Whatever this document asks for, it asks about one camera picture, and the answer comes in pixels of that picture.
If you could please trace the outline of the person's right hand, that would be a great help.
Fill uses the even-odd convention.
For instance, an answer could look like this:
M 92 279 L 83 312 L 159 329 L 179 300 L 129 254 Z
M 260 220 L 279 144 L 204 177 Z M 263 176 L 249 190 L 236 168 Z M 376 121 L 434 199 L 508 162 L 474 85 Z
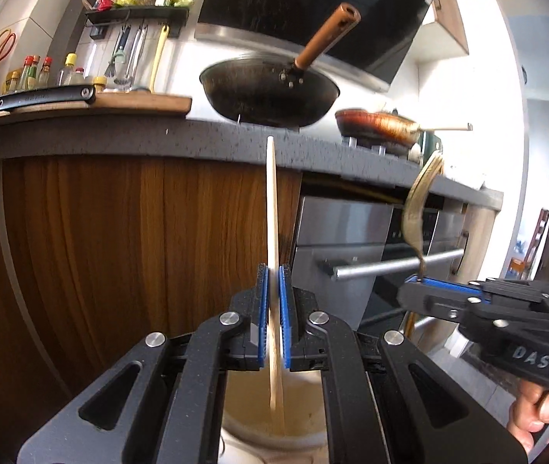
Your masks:
M 507 430 L 527 454 L 534 448 L 534 434 L 549 424 L 549 391 L 522 379 L 516 400 L 510 405 Z

